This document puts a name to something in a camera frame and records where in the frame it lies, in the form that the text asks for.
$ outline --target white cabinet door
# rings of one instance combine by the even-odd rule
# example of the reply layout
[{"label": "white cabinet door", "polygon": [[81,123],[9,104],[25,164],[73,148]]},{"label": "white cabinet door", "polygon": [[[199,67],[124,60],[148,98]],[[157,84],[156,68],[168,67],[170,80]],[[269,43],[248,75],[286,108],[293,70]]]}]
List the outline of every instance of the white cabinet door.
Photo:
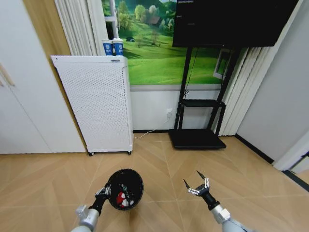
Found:
[{"label": "white cabinet door", "polygon": [[85,151],[23,1],[4,1],[0,22],[0,62],[27,115],[52,152]]},{"label": "white cabinet door", "polygon": [[0,75],[0,154],[51,152]]}]

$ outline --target wooden floor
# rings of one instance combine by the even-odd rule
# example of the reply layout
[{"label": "wooden floor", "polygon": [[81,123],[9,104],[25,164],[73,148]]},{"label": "wooden floor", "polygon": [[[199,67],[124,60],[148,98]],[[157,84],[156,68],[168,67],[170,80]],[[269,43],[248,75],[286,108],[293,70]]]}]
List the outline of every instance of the wooden floor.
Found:
[{"label": "wooden floor", "polygon": [[111,174],[133,168],[144,195],[130,211],[105,203],[97,232],[220,232],[206,204],[187,193],[199,170],[232,216],[260,232],[308,231],[309,194],[234,137],[220,151],[178,151],[164,133],[135,139],[126,153],[0,156],[0,231],[69,232]]}]

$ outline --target tv stand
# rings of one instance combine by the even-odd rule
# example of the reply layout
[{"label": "tv stand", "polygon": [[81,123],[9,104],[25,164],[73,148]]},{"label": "tv stand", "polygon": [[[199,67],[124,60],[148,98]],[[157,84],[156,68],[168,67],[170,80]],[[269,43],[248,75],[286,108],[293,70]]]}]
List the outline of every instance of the tv stand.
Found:
[{"label": "tv stand", "polygon": [[[222,102],[228,82],[233,73],[236,62],[239,58],[241,48],[234,48],[231,52],[231,58],[227,67],[226,75],[222,81],[222,86],[216,100],[213,99],[183,99],[185,85],[189,71],[189,65],[192,54],[192,47],[187,48],[185,64],[183,68],[183,80],[179,93],[177,113],[174,129],[169,130],[169,136],[173,146],[178,149],[219,149],[226,148],[226,145],[219,139],[221,123],[225,112],[225,104]],[[182,129],[183,113],[185,107],[212,107],[211,117],[206,129]],[[216,115],[220,109],[220,115],[215,133],[211,130]]]}]

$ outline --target black baseboard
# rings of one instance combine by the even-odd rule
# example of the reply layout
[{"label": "black baseboard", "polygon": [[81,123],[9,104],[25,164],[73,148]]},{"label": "black baseboard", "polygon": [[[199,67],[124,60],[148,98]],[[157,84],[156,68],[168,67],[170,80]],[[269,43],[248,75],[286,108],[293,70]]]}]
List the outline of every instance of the black baseboard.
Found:
[{"label": "black baseboard", "polygon": [[265,159],[268,163],[272,164],[274,161],[271,157],[266,155],[263,151],[259,150],[257,147],[249,143],[247,140],[242,138],[239,134],[235,134],[235,137],[240,140],[243,144],[245,144],[248,148],[250,148],[252,151],[254,151],[256,154],[258,154],[260,157]]},{"label": "black baseboard", "polygon": [[[147,133],[150,132],[152,130],[134,130],[133,133]],[[167,133],[169,130],[155,130],[152,131],[150,133]]]},{"label": "black baseboard", "polygon": [[309,192],[309,185],[305,181],[300,179],[297,175],[295,175],[289,170],[282,172],[286,174],[289,178],[291,178],[293,181],[295,181],[300,187],[304,188],[307,192]]}]

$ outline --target perforated panel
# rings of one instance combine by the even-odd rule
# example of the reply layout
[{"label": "perforated panel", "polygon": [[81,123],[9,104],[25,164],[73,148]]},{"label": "perforated panel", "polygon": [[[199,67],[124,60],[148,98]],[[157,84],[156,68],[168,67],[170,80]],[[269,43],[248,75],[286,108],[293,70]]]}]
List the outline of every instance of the perforated panel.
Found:
[{"label": "perforated panel", "polygon": [[56,62],[55,66],[88,151],[131,150],[124,64]]}]

